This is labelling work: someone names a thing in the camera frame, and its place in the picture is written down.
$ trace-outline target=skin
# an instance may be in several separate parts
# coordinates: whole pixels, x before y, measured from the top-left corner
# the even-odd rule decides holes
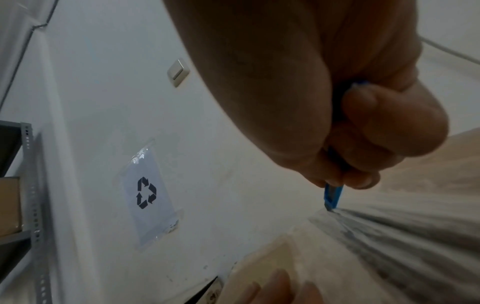
[[[311,282],[303,284],[295,294],[288,273],[279,269],[263,287],[256,282],[250,284],[234,304],[324,304],[324,301]]]
[[[206,85],[278,165],[317,186],[370,188],[435,150],[448,117],[418,80],[414,0],[165,0]],[[367,80],[338,105],[340,84]],[[334,148],[350,165],[327,156]]]

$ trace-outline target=white wall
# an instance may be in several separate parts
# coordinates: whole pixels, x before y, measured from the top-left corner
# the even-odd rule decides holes
[[[459,35],[478,24],[480,3],[455,3],[422,0],[420,32],[475,55],[475,28]],[[446,28],[450,9],[469,22]],[[0,119],[32,122],[42,134],[61,302],[161,302],[225,278],[236,260],[323,207],[320,189],[271,164],[222,113],[161,1],[60,0],[34,36]],[[178,57],[192,73],[175,89],[166,72]],[[477,67],[426,48],[419,68],[453,133],[478,125]],[[184,217],[139,251],[117,177],[149,139]]]

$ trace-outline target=recycling symbol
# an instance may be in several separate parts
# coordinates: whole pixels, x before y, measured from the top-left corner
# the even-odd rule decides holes
[[[148,202],[147,200],[144,200],[142,202],[142,194],[140,193],[142,190],[142,185],[144,187],[148,187],[148,189],[151,191],[151,195],[148,196]],[[149,203],[153,204],[154,200],[157,198],[157,188],[153,186],[152,184],[149,184],[149,180],[142,177],[141,179],[138,180],[138,194],[136,195],[136,204],[141,208],[145,209]]]

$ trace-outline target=white light switch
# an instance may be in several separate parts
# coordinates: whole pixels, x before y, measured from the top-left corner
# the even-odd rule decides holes
[[[180,58],[168,69],[168,78],[170,78],[171,83],[178,87],[179,84],[187,77],[190,73],[190,69],[187,67],[185,61]]]

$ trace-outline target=shelving unit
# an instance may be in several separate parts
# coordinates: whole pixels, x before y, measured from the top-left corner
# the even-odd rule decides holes
[[[31,250],[37,304],[52,304],[47,249],[44,236],[42,206],[38,198],[38,174],[35,161],[32,126],[27,123],[0,121],[0,177],[4,177],[17,155],[23,149],[21,189],[25,212],[22,215],[24,230],[0,237],[0,282]]]

